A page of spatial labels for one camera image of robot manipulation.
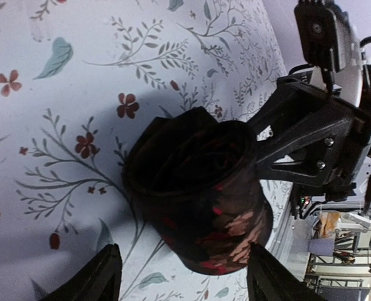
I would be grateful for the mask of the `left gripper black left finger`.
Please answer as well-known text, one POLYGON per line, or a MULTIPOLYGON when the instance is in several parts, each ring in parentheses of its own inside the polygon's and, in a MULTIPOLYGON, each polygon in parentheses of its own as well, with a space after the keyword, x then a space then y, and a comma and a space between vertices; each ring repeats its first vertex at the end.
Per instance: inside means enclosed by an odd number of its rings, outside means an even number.
POLYGON ((117 244, 103 247, 68 282, 43 297, 46 301, 118 301, 122 257, 117 244))

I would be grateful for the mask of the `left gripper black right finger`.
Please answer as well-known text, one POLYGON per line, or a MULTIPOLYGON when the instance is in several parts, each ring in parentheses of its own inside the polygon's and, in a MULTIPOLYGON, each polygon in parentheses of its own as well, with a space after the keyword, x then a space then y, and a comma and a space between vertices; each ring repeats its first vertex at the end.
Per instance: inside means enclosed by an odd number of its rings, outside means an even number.
POLYGON ((251 244, 247 265, 249 300, 320 301, 324 298, 294 277, 271 253, 251 244))

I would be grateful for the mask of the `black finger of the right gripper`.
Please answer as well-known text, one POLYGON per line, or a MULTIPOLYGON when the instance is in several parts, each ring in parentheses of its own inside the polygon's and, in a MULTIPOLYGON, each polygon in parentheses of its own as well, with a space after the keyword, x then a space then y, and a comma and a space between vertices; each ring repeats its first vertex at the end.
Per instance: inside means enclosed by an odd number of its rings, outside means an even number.
POLYGON ((333 136, 320 140, 286 141, 279 136, 259 142, 254 166, 257 178, 313 187, 329 183, 350 131, 349 125, 329 126, 333 136))
POLYGON ((256 141, 257 134, 273 125, 286 141, 320 140, 332 137, 332 128, 319 121, 320 110, 330 94, 301 82, 280 85, 263 107, 246 122, 246 138, 256 141))

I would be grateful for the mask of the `dark red patterned tie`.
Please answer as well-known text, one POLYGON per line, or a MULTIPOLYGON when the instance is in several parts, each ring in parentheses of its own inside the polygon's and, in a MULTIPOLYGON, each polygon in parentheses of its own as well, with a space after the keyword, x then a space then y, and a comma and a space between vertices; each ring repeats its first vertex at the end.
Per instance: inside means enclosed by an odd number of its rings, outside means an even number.
POLYGON ((237 272, 251 244, 268 242, 273 213, 252 170, 256 145, 245 122, 197 107, 154 118, 128 154, 128 195, 188 269, 237 272))

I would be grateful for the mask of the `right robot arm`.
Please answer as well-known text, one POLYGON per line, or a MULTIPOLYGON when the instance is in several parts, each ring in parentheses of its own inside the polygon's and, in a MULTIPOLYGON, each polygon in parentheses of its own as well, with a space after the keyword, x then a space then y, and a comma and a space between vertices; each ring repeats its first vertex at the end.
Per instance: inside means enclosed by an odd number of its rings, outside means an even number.
MULTIPOLYGON (((355 178, 371 155, 371 65, 363 66, 359 106, 294 77, 282 82, 248 122, 258 132, 271 126, 274 136, 256 143, 256 179, 292 182, 302 196, 342 202, 354 194, 355 178)), ((371 204, 371 176, 365 209, 371 204)))

